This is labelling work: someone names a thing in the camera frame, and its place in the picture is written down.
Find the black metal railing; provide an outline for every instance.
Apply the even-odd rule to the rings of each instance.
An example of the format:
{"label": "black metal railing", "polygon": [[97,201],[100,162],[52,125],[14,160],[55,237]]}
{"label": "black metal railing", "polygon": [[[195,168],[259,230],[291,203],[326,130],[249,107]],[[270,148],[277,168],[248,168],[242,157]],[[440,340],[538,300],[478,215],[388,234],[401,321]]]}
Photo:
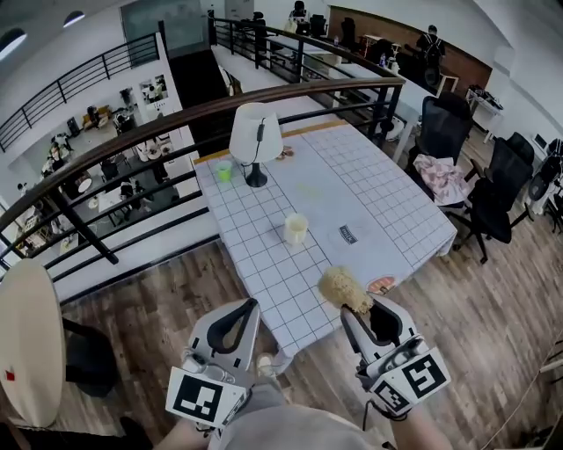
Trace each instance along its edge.
{"label": "black metal railing", "polygon": [[[198,142],[183,149],[173,149],[174,151],[163,154],[154,161],[149,160],[147,162],[142,162],[136,151],[132,156],[127,156],[127,153],[134,149],[135,145],[185,127],[194,120],[205,117],[211,118],[220,113],[234,111],[237,107],[249,102],[267,103],[287,98],[332,94],[337,91],[378,89],[380,94],[375,101],[364,101],[359,104],[342,105],[336,108],[320,108],[317,111],[282,117],[279,118],[280,124],[366,108],[372,111],[374,122],[391,120],[403,83],[404,80],[395,76],[379,79],[320,80],[294,83],[221,98],[175,112],[134,128],[66,163],[61,169],[30,189],[23,198],[0,216],[1,235],[22,214],[29,211],[30,207],[39,211],[39,216],[34,223],[26,224],[28,226],[16,239],[11,242],[6,242],[4,239],[6,248],[0,252],[0,266],[9,267],[10,265],[5,262],[5,258],[9,254],[15,254],[20,258],[41,258],[42,264],[47,269],[52,269],[89,247],[96,250],[94,256],[83,257],[83,260],[73,265],[67,263],[66,265],[70,265],[70,267],[65,269],[57,268],[54,276],[54,281],[57,281],[103,258],[116,264],[119,257],[118,253],[128,246],[208,212],[203,203],[196,203],[193,208],[189,208],[188,214],[166,221],[139,236],[130,237],[127,233],[121,233],[133,225],[150,217],[158,216],[171,208],[197,201],[202,196],[197,182],[195,182],[194,188],[189,191],[179,189],[182,183],[193,180],[195,177],[191,166],[188,165],[185,171],[170,177],[170,179],[166,177],[163,179],[162,168],[169,162],[179,161],[191,156],[193,152],[198,152],[199,157],[202,157],[225,149],[228,146],[230,132],[213,136],[206,141]],[[391,100],[386,98],[387,91],[392,91]],[[88,177],[88,170],[98,164],[108,165],[109,163],[118,164],[120,162],[121,169],[114,172],[111,177],[102,179],[101,182],[95,184],[92,183],[92,186],[85,193],[76,196],[77,186],[84,178]],[[141,179],[144,180],[142,189],[136,190],[132,195],[120,197],[119,201],[114,201],[106,207],[100,207],[100,201],[106,199],[106,196],[112,192],[115,193],[116,189],[120,189],[123,182]],[[163,196],[165,200],[158,200],[158,197]],[[62,217],[66,218],[63,222],[66,222],[67,226],[62,227],[55,233],[53,221],[61,222]],[[118,233],[120,233],[119,239],[109,239]],[[37,243],[38,240],[34,239],[38,235],[42,236],[40,243]],[[65,252],[55,252],[52,255],[54,257],[49,260],[43,258],[45,256],[43,253],[47,250],[56,250],[57,244],[62,243],[70,236],[77,239],[74,248]]]}
{"label": "black metal railing", "polygon": [[153,33],[131,40],[84,62],[35,94],[0,126],[0,149],[5,153],[23,133],[80,92],[96,83],[109,80],[123,70],[158,58],[157,36]]}
{"label": "black metal railing", "polygon": [[[388,69],[351,54],[344,47],[336,47],[322,40],[257,25],[250,21],[237,22],[215,18],[213,14],[209,15],[208,20],[211,43],[228,48],[232,54],[244,56],[254,63],[256,69],[270,70],[287,83],[329,80],[330,70],[354,78],[338,64],[330,63],[320,57],[319,52],[338,56],[342,61],[355,62],[372,71],[375,76],[394,76]],[[374,109],[371,98],[380,101],[388,99],[391,102],[393,99],[385,88],[383,91],[379,88],[370,91],[373,91],[371,95],[359,91],[348,91],[346,96],[340,96],[339,93],[325,93],[313,99],[331,108],[335,103],[342,105],[333,109],[335,114],[357,127],[370,139],[377,137],[377,143],[381,144],[384,134],[382,132],[376,136],[377,123],[382,122],[388,114],[382,115],[382,109]]]}

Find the wooden floor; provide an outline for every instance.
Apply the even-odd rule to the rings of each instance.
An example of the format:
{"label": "wooden floor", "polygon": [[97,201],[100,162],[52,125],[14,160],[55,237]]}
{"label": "wooden floor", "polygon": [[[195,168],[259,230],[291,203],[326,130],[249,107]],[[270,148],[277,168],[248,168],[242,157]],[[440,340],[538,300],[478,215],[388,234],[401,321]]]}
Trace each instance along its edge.
{"label": "wooden floor", "polygon": [[[487,163],[492,147],[473,133],[464,153]],[[510,446],[521,431],[550,424],[563,407],[563,388],[556,393],[546,384],[557,373],[533,382],[562,328],[563,240],[539,217],[523,221],[511,244],[486,246],[485,265],[470,241],[459,252],[433,258],[389,293],[446,360],[452,383],[425,404],[456,449],[482,448],[515,413],[489,448]],[[120,434],[119,417],[130,415],[157,442],[175,421],[164,409],[166,386],[195,321],[244,296],[226,249],[211,243],[63,307],[64,316],[110,337],[121,382],[104,400],[67,383],[52,428]],[[258,350],[274,350],[265,328]],[[368,397],[354,377],[356,363],[340,330],[299,353],[281,383],[290,401],[360,424]],[[13,414],[3,395],[0,405]],[[369,427],[374,444],[391,439],[389,425],[375,412]]]}

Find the white lampshade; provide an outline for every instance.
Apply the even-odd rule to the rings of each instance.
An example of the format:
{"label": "white lampshade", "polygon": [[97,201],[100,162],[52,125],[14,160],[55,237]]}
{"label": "white lampshade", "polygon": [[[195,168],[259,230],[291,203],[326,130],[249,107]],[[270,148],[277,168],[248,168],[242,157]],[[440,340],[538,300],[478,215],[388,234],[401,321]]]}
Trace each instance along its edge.
{"label": "white lampshade", "polygon": [[[264,123],[258,147],[258,128]],[[229,144],[230,153],[242,163],[265,163],[283,151],[282,132],[274,108],[263,103],[247,103],[237,109]]]}

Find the staircase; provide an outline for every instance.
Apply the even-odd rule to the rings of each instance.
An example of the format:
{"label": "staircase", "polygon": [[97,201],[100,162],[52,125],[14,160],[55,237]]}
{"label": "staircase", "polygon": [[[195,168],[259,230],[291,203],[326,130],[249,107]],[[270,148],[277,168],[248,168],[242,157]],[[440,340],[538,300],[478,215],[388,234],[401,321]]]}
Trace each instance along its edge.
{"label": "staircase", "polygon": [[[221,71],[211,50],[185,54],[170,60],[170,69],[184,109],[229,96]],[[196,143],[230,132],[235,112],[213,114],[188,125]],[[200,149],[200,155],[226,149],[226,142],[213,142]]]}

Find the white grid tablecloth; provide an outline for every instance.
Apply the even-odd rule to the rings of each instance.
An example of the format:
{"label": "white grid tablecloth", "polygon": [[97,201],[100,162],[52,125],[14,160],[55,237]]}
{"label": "white grid tablecloth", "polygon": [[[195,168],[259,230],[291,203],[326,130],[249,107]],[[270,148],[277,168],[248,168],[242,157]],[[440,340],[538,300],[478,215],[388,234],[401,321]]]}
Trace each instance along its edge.
{"label": "white grid tablecloth", "polygon": [[[300,134],[285,138],[284,143],[295,152],[309,146],[325,160],[395,243],[397,253],[412,268],[410,273],[434,254],[450,249],[456,234],[453,225],[391,159],[352,126]],[[231,156],[221,159],[232,160]],[[341,326],[339,310],[316,288],[331,262],[314,233],[307,233],[305,242],[297,246],[283,242],[285,217],[294,208],[267,170],[274,162],[262,166],[267,184],[251,188],[234,161],[231,181],[221,183],[214,170],[218,161],[195,166],[209,209],[248,293],[260,304],[262,318],[284,353],[292,356]]]}

